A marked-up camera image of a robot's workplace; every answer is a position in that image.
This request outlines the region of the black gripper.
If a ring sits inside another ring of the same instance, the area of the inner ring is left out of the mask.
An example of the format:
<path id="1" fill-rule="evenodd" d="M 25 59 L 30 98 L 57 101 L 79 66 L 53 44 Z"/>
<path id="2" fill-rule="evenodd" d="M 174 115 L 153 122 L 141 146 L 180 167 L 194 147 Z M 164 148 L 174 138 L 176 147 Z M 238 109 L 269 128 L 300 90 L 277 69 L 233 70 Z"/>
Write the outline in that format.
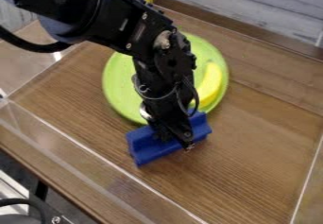
<path id="1" fill-rule="evenodd" d="M 200 96 L 192 78 L 185 77 L 158 96 L 150 95 L 151 87 L 141 82 L 138 76 L 133 77 L 133 82 L 143 99 L 141 114 L 154 129 L 153 137 L 162 142 L 169 142 L 176 137 L 184 149 L 190 151 L 196 147 L 190 119 L 200 106 Z"/>

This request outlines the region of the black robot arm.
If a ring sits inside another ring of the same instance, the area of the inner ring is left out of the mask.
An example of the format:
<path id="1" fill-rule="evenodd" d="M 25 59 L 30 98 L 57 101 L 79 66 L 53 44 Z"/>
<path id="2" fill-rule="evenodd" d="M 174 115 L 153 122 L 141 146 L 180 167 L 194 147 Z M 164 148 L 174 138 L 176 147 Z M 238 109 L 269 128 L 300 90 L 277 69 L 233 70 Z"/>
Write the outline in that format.
<path id="1" fill-rule="evenodd" d="M 145 0 L 10 0 L 38 15 L 57 40 L 31 43 L 0 26 L 0 39 L 37 53 L 55 53 L 93 42 L 133 57 L 134 88 L 143 99 L 142 115 L 162 140 L 194 147 L 190 108 L 198 103 L 197 55 L 192 42 L 164 11 Z"/>

